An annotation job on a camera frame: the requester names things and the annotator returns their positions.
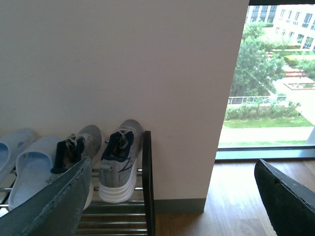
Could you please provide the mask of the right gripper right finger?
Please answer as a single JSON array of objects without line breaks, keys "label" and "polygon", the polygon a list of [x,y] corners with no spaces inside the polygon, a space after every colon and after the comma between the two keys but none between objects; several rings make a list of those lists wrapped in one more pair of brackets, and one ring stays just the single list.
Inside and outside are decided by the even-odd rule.
[{"label": "right gripper right finger", "polygon": [[270,223],[278,236],[315,234],[315,193],[259,159],[254,177]]}]

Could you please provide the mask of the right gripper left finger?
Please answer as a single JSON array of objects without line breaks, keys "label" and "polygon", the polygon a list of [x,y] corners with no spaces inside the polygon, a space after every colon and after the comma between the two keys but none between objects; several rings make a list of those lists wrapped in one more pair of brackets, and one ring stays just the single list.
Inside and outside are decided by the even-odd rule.
[{"label": "right gripper left finger", "polygon": [[30,199],[1,217],[2,236],[73,236],[76,233],[92,175],[86,157]]}]

